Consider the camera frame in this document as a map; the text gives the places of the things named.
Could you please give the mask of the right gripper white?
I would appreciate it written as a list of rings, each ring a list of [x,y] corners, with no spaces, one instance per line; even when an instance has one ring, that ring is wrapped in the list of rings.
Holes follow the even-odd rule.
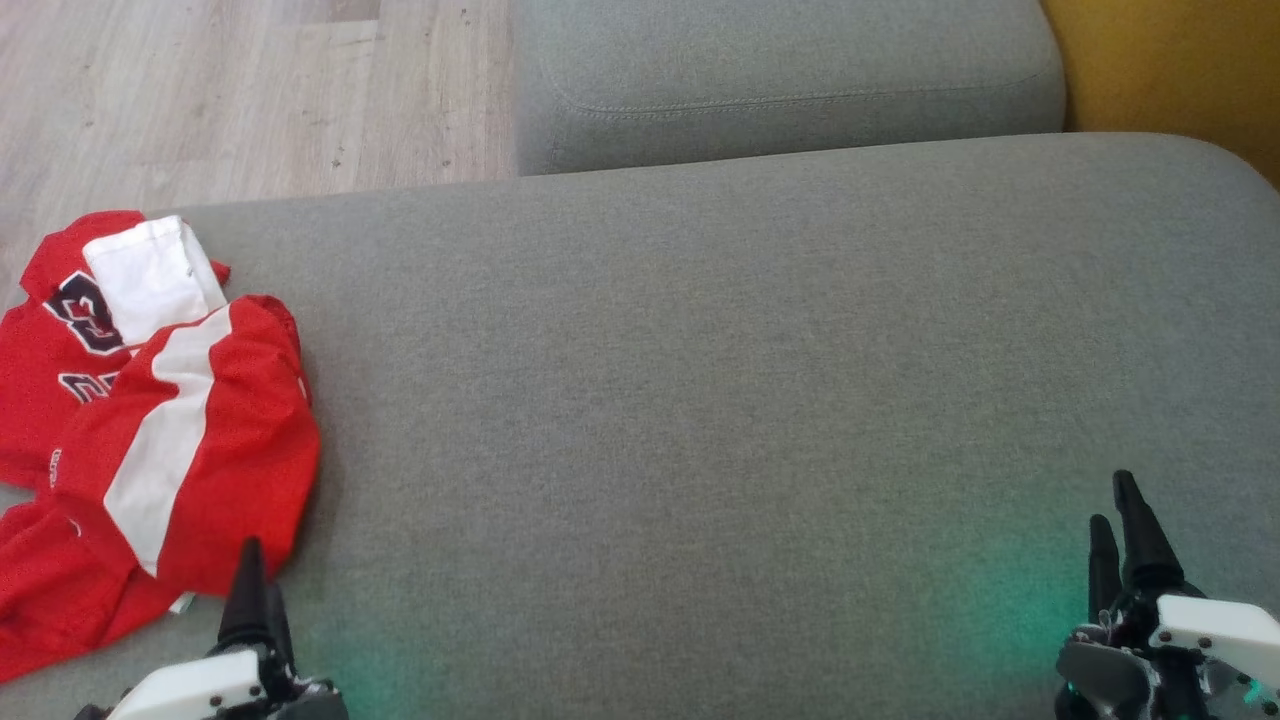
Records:
[[[1129,589],[1114,529],[1094,514],[1088,623],[1059,651],[1057,716],[1220,719],[1238,701],[1277,717],[1277,619],[1256,605],[1169,589],[1184,584],[1184,569],[1129,470],[1114,473],[1114,503]]]

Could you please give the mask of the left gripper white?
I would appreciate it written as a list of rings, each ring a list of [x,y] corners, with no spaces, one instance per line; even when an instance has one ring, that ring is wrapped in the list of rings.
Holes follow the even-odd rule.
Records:
[[[241,546],[218,648],[229,650],[150,673],[105,711],[106,719],[347,719],[328,679],[297,675],[285,601],[268,578],[259,537]]]

